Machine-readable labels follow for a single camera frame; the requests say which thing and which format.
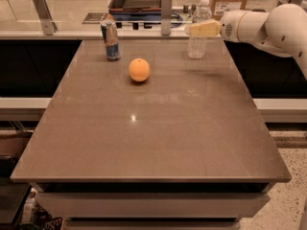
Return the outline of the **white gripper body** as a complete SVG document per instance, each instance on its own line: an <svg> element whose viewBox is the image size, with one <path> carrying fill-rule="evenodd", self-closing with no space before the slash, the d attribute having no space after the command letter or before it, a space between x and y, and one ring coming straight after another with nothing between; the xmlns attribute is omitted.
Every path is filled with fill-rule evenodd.
<svg viewBox="0 0 307 230"><path fill-rule="evenodd" d="M243 10L226 11L221 18L221 36L226 41L244 42L248 12Z"/></svg>

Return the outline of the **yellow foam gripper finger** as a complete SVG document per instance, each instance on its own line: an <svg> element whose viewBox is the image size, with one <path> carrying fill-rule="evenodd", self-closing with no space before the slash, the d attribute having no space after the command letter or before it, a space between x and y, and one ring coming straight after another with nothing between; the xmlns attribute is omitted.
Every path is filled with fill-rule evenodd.
<svg viewBox="0 0 307 230"><path fill-rule="evenodd" d="M220 34L220 30L221 24L214 19L193 23L185 27L187 35L198 37L216 37Z"/></svg>

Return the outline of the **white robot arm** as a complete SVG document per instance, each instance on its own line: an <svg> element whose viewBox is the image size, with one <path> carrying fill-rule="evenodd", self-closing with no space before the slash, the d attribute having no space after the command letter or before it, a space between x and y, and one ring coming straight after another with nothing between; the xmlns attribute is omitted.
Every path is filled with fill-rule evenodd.
<svg viewBox="0 0 307 230"><path fill-rule="evenodd" d="M307 12L296 4L283 4L271 12L227 11L220 21L188 24L184 31L197 37L220 35L278 57L292 57L307 79Z"/></svg>

